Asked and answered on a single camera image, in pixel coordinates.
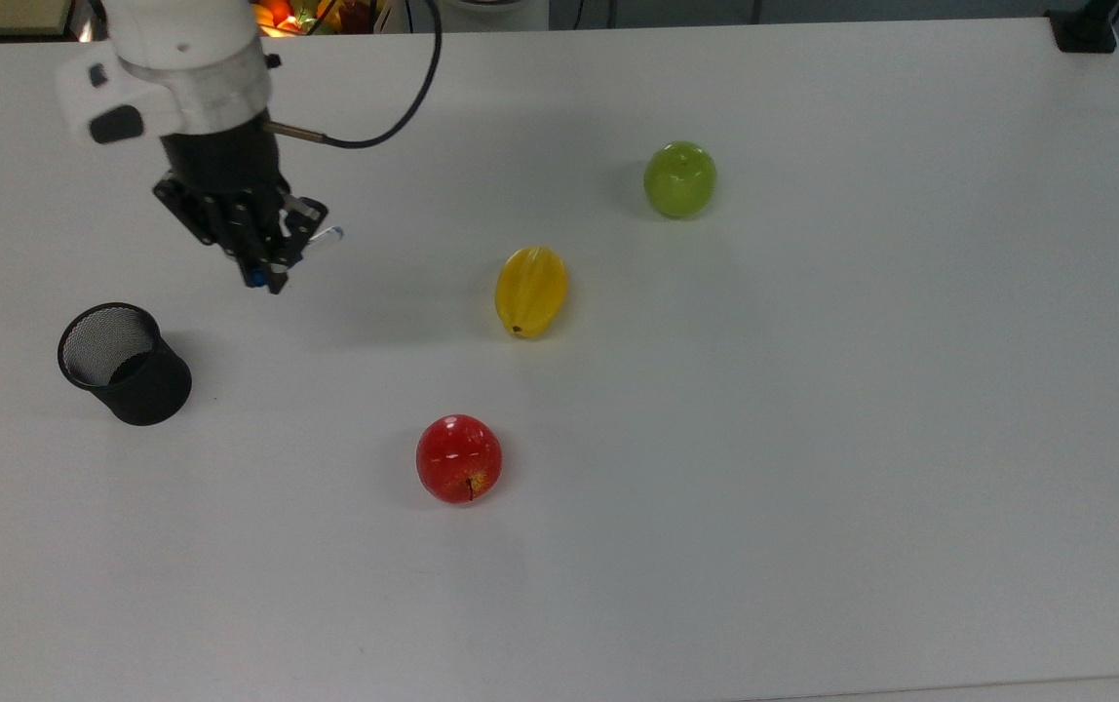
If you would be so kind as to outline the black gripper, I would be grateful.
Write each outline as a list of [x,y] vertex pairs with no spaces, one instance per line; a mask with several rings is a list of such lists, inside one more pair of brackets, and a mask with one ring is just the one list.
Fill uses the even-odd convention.
[[276,138],[260,123],[226,132],[160,137],[169,172],[151,187],[158,202],[205,249],[220,249],[251,277],[266,265],[266,289],[283,291],[290,271],[322,231],[328,206],[291,193]]

